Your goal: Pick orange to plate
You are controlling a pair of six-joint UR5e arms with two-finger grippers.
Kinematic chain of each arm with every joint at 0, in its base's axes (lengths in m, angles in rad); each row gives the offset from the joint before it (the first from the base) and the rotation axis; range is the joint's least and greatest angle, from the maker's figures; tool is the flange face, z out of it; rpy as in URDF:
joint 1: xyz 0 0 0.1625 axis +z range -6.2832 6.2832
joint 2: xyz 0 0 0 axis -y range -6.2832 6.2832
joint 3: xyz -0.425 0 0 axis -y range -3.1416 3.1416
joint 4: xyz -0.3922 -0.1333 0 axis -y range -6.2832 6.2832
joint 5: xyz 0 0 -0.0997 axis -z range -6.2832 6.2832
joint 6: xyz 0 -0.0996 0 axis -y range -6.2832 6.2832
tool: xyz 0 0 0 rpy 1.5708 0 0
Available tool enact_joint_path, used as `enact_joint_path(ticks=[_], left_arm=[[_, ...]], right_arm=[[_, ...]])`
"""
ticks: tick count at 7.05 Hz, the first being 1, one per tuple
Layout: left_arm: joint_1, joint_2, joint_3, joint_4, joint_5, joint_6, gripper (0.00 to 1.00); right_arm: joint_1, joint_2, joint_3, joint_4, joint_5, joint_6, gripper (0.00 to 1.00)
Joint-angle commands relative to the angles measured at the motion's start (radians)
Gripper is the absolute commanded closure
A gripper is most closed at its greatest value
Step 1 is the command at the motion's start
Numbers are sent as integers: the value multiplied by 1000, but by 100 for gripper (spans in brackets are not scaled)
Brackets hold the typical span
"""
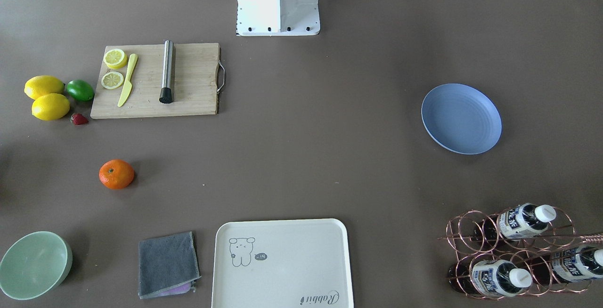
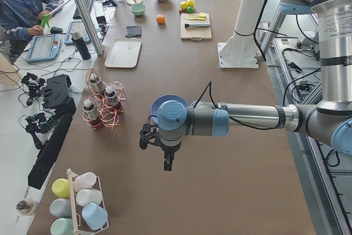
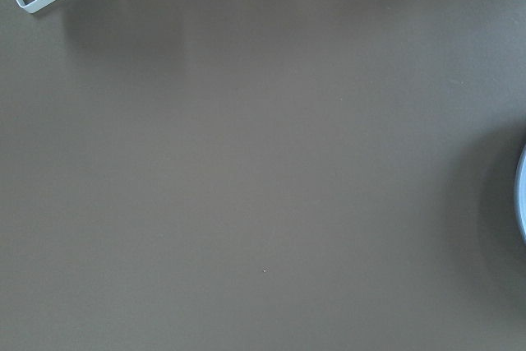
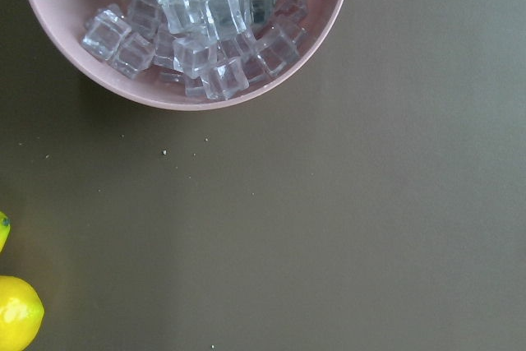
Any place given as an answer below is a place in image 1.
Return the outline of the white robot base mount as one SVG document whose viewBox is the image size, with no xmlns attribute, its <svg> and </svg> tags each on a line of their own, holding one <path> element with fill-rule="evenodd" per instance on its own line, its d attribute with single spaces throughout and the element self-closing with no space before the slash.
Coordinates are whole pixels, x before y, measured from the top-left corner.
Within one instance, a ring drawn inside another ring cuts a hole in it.
<svg viewBox="0 0 603 308">
<path fill-rule="evenodd" d="M 320 31 L 318 0 L 237 0 L 238 36 L 313 36 Z"/>
</svg>

